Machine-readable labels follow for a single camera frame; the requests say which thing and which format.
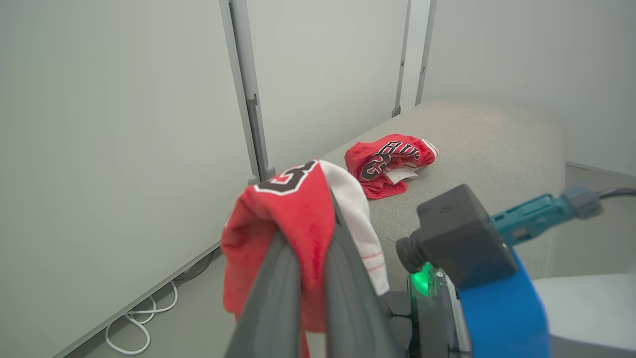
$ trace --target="white wall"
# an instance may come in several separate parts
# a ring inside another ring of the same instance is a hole
[[[251,171],[217,1],[0,1],[0,48],[0,357],[49,358],[217,245]]]
[[[636,175],[635,19],[633,0],[439,1],[423,98],[542,108],[568,161]]]

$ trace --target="green led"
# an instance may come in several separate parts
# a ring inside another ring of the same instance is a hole
[[[433,268],[430,263],[426,263],[418,273],[411,274],[411,281],[417,292],[429,297],[429,272]]]

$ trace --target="red fabric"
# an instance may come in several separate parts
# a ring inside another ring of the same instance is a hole
[[[334,225],[331,193],[318,161],[246,188],[221,237],[226,256],[225,310],[239,319],[272,236],[280,228],[300,260],[302,350],[309,357],[304,331],[325,331],[322,269]]]
[[[409,162],[417,167],[427,166],[435,161],[437,153],[434,150],[421,139],[390,134],[373,143],[356,143],[347,150],[345,163],[349,173],[362,185],[366,197],[380,199],[402,194],[408,187],[404,181],[391,183],[383,170],[395,169]]]

